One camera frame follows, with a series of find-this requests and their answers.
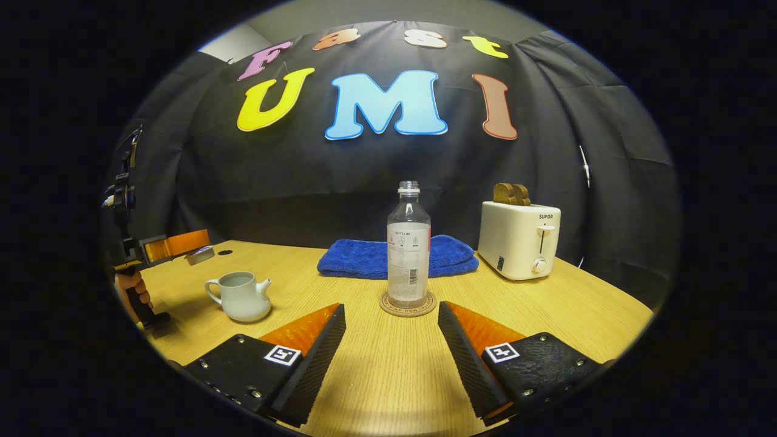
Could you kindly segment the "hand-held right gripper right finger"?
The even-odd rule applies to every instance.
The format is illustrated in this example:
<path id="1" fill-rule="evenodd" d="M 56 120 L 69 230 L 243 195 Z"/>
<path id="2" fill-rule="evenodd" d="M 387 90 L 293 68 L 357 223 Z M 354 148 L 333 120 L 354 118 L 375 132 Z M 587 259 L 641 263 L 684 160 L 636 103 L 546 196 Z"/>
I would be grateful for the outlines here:
<path id="1" fill-rule="evenodd" d="M 453 302 L 439 305 L 438 325 L 485 425 L 546 410 L 608 368 L 548 332 L 525 336 Z"/>

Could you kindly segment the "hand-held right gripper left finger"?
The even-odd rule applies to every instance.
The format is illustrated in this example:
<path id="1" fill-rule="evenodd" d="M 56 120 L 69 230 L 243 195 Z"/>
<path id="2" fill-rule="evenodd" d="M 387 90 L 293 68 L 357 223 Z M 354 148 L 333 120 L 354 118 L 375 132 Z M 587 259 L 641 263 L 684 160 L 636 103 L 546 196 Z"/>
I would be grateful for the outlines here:
<path id="1" fill-rule="evenodd" d="M 258 338 L 235 334 L 182 374 L 248 412 L 299 428 L 346 329 L 345 307 L 334 303 Z"/>

